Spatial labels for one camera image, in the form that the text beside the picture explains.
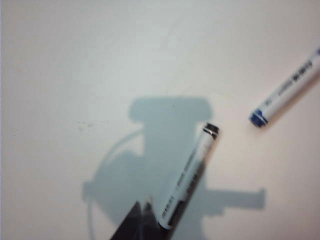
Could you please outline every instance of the white surface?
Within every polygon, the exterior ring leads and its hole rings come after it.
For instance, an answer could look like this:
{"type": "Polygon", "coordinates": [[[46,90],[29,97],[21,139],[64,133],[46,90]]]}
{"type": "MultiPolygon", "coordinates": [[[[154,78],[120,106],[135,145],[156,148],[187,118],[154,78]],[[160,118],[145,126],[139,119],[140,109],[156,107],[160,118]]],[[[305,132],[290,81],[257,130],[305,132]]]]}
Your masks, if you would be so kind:
{"type": "Polygon", "coordinates": [[[90,239],[85,182],[97,240],[148,194],[159,212],[206,121],[221,134],[173,239],[320,235],[320,84],[248,121],[319,47],[320,1],[1,3],[1,239],[90,239]],[[212,194],[260,189],[263,209],[212,194]]]}

